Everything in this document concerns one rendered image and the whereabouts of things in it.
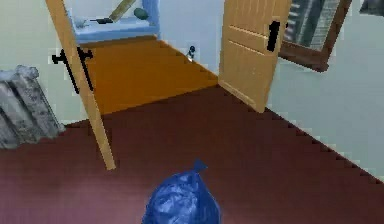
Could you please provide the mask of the grey ribbed radiator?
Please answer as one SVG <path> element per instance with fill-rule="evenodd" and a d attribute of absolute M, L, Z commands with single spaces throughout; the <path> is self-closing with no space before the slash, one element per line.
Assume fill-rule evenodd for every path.
<path fill-rule="evenodd" d="M 65 131 L 37 80 L 35 67 L 0 70 L 0 149 L 36 144 Z"/>

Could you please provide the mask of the light wooden room door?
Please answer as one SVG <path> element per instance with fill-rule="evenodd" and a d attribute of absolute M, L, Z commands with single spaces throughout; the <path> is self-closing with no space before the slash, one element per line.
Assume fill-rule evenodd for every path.
<path fill-rule="evenodd" d="M 105 132 L 101 114 L 95 100 L 94 94 L 90 90 L 87 78 L 77 50 L 75 35 L 71 23 L 67 16 L 64 0 L 45 0 L 63 52 L 66 56 L 66 66 L 68 73 L 72 75 L 74 84 L 79 90 L 82 103 L 87 113 L 89 123 L 92 127 L 99 151 L 107 170 L 116 168 L 109 139 Z"/>

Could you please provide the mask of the blue tied rubbish bag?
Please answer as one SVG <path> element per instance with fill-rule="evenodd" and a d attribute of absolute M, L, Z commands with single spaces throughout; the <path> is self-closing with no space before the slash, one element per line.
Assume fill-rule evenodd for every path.
<path fill-rule="evenodd" d="M 200 176 L 208 166 L 197 159 L 151 193 L 141 224 L 222 224 L 219 204 Z"/>

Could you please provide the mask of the light wooden panelled door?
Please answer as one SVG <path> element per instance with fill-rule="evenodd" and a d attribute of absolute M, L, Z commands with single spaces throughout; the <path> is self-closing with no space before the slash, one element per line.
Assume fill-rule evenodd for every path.
<path fill-rule="evenodd" d="M 255 111 L 268 101 L 292 0 L 225 0 L 218 83 Z M 280 22 L 273 52 L 269 25 Z"/>

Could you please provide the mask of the dark green round object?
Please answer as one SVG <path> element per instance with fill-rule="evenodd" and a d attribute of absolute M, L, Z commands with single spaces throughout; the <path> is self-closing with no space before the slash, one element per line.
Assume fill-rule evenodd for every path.
<path fill-rule="evenodd" d="M 140 20 L 147 20 L 149 18 L 147 11 L 142 8 L 136 8 L 134 10 L 134 15 Z"/>

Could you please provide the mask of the brown framed wall picture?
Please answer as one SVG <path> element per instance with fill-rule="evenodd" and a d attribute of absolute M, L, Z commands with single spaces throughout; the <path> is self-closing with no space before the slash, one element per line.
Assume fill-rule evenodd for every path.
<path fill-rule="evenodd" d="M 316 72 L 328 61 L 352 0 L 292 0 L 279 57 Z"/>

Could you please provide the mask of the light blue shelf unit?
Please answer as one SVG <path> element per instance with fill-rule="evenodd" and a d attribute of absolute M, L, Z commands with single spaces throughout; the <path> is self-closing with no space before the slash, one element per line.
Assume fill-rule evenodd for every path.
<path fill-rule="evenodd" d="M 142 36 L 158 36 L 159 0 L 136 0 L 132 7 L 116 22 L 98 24 L 90 19 L 109 18 L 113 10 L 122 0 L 64 0 L 67 16 L 72 25 L 78 44 L 100 41 L 135 38 Z M 149 15 L 147 20 L 140 20 L 134 15 L 136 8 L 145 9 Z M 78 29 L 75 19 L 86 19 L 86 27 Z"/>

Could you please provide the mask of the tan wooden stick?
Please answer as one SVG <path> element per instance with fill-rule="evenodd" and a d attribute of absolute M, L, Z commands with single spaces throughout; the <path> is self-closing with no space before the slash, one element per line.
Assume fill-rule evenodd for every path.
<path fill-rule="evenodd" d="M 118 21 L 136 2 L 136 0 L 122 0 L 119 5 L 113 10 L 109 18 L 116 22 Z"/>

